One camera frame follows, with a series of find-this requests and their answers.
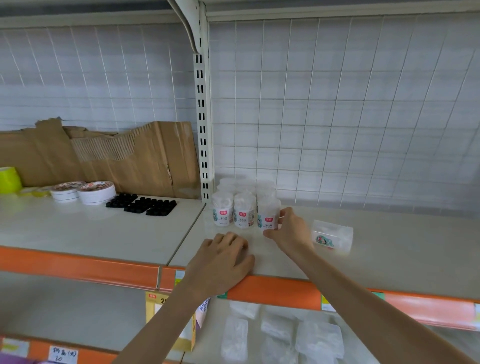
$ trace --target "wire grid panel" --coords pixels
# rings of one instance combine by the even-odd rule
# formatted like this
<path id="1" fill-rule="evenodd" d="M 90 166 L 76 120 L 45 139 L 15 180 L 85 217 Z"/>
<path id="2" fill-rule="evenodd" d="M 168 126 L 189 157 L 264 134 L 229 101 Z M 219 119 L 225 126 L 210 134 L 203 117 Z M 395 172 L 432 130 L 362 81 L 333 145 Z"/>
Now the wire grid panel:
<path id="1" fill-rule="evenodd" d="M 195 92 L 197 103 L 198 125 L 198 152 L 200 178 L 202 188 L 202 201 L 208 202 L 214 192 L 213 178 L 213 143 L 212 124 L 210 118 L 210 80 L 208 50 L 208 24 L 205 16 L 205 5 L 200 4 L 200 45 L 199 54 L 193 55 Z"/>
<path id="2" fill-rule="evenodd" d="M 192 49 L 182 24 L 6 29 L 0 33 L 0 129 L 61 117 L 122 132 L 190 121 Z"/>
<path id="3" fill-rule="evenodd" d="M 287 204 L 431 214 L 480 202 L 480 15 L 210 24 L 216 179 Z"/>

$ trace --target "upper shelf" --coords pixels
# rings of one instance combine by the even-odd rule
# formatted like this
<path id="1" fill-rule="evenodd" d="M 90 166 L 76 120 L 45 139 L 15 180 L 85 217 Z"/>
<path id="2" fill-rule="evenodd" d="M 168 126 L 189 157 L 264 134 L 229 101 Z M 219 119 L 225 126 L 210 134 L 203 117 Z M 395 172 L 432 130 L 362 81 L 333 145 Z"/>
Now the upper shelf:
<path id="1" fill-rule="evenodd" d="M 478 220 L 383 212 L 296 207 L 310 226 L 314 219 L 354 228 L 349 255 L 318 247 L 318 253 L 364 287 L 385 291 L 480 300 Z M 169 266 L 185 267 L 202 241 L 235 233 L 250 242 L 257 276 L 306 279 L 303 272 L 257 227 L 219 228 L 207 206 Z"/>
<path id="2" fill-rule="evenodd" d="M 0 292 L 2 335 L 71 343 L 56 345 L 72 349 L 89 347 L 85 356 L 80 351 L 78 364 L 107 364 L 111 354 L 101 362 L 87 358 L 96 350 L 120 352 L 146 323 L 141 290 L 0 272 Z M 43 355 L 48 351 L 39 346 L 36 341 L 29 357 L 47 360 Z M 182 356 L 171 351 L 168 360 L 179 362 Z"/>
<path id="3" fill-rule="evenodd" d="M 155 289 L 158 268 L 204 207 L 198 200 L 175 200 L 167 217 L 153 217 L 49 197 L 2 196 L 0 270 Z"/>

